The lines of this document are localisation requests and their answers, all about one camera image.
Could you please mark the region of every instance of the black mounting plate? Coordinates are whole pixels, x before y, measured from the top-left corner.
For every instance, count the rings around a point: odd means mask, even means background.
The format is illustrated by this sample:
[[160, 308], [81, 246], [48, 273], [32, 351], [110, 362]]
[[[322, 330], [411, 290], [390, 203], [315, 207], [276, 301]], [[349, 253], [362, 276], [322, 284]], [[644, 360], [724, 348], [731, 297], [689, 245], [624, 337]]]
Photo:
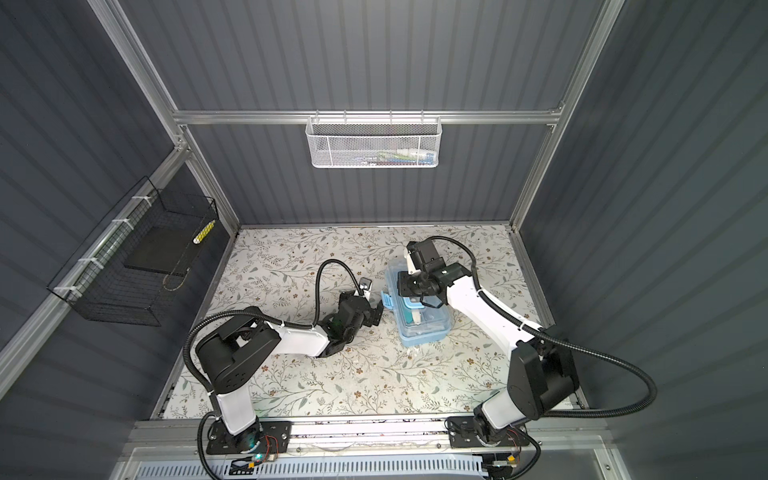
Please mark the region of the black mounting plate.
[[461, 415], [455, 417], [448, 417], [445, 419], [445, 424], [449, 427], [449, 438], [451, 440], [452, 449], [470, 449], [470, 448], [483, 448], [483, 447], [525, 447], [530, 442], [525, 439], [519, 433], [515, 433], [514, 430], [507, 431], [505, 435], [501, 435], [498, 443], [495, 445], [483, 445], [480, 439], [475, 434], [475, 430], [472, 427], [472, 417], [469, 415]]
[[[285, 453], [288, 451], [288, 441], [290, 440], [291, 422], [261, 422], [261, 429], [264, 435], [269, 435], [277, 440], [277, 452]], [[208, 439], [208, 446], [205, 449], [208, 455], [229, 455], [239, 453], [232, 443], [232, 435], [227, 431], [223, 422], [215, 422], [211, 426], [210, 433], [215, 439]]]

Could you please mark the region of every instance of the white mesh basket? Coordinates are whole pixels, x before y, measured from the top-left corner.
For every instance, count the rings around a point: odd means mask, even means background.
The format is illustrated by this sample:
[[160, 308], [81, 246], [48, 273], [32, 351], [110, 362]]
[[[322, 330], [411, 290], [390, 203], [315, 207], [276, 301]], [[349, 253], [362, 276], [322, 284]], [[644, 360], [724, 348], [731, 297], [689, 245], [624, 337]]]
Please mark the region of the white mesh basket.
[[318, 168], [437, 167], [442, 125], [306, 122], [312, 165]]

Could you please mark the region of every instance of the yellow marker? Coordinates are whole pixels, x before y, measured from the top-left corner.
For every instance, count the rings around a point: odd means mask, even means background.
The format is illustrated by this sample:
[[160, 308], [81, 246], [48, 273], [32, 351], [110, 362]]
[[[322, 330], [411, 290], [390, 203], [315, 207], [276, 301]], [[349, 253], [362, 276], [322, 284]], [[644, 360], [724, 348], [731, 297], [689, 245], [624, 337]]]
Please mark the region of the yellow marker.
[[208, 232], [210, 232], [214, 228], [214, 224], [216, 223], [215, 220], [211, 220], [208, 225], [205, 226], [198, 234], [197, 237], [192, 240], [193, 243], [200, 243], [203, 241], [203, 238], [205, 238], [206, 235], [208, 235]]

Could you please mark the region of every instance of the floral pattern surface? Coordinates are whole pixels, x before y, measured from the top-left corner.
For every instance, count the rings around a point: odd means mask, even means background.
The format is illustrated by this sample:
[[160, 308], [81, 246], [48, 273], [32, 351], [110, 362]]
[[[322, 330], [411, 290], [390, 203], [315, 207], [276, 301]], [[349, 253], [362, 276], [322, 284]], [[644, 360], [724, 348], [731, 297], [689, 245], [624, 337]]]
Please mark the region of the floral pattern surface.
[[[384, 271], [411, 240], [453, 237], [477, 256], [483, 286], [526, 317], [538, 321], [528, 288], [502, 225], [242, 230], [209, 314], [255, 305], [296, 322], [314, 316], [315, 274], [328, 258], [343, 260], [360, 278], [373, 280], [372, 300], [386, 288]], [[437, 245], [447, 263], [468, 265], [454, 245]], [[321, 318], [336, 308], [352, 284], [329, 265], [320, 283]], [[272, 355], [248, 383], [261, 417], [468, 412], [506, 385], [506, 355], [461, 313], [436, 343], [404, 347], [392, 312], [363, 327], [340, 353], [325, 359]], [[202, 338], [220, 322], [200, 332]], [[562, 408], [570, 408], [568, 401]], [[200, 383], [183, 369], [164, 418], [200, 418], [210, 403]]]

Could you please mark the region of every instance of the blue plastic box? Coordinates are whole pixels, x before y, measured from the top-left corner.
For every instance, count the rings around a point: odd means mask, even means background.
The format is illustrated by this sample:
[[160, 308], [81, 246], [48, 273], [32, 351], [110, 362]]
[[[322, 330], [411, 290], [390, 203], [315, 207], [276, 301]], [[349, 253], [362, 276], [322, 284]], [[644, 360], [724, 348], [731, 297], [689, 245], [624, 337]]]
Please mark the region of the blue plastic box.
[[[408, 266], [404, 258], [397, 258], [389, 262], [386, 272], [384, 272], [389, 291], [389, 295], [382, 292], [384, 306], [395, 313], [397, 330], [404, 346], [439, 342], [448, 335], [453, 327], [451, 311], [447, 305], [435, 309], [423, 306], [414, 299], [399, 296], [397, 294], [397, 274], [407, 269]], [[439, 305], [440, 299], [436, 296], [427, 296], [424, 302]], [[421, 316], [421, 322], [418, 324], [413, 321], [414, 311], [418, 311]]]

